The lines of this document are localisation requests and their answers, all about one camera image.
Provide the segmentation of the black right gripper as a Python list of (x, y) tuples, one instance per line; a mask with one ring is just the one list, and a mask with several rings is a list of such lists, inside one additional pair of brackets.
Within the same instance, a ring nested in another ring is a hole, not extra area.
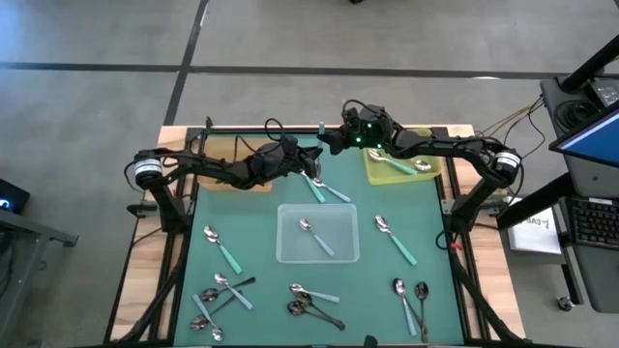
[(342, 131), (325, 130), (317, 138), (330, 143), (331, 155), (338, 155), (349, 147), (380, 148), (390, 141), (393, 123), (383, 106), (369, 104), (360, 110), (351, 107), (343, 113)]

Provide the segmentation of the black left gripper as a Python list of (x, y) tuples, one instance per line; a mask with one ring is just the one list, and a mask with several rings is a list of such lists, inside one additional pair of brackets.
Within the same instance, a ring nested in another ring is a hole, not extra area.
[(320, 176), (318, 158), (323, 149), (319, 147), (267, 144), (259, 147), (251, 156), (251, 180), (271, 182), (289, 174), (302, 174), (309, 178)]

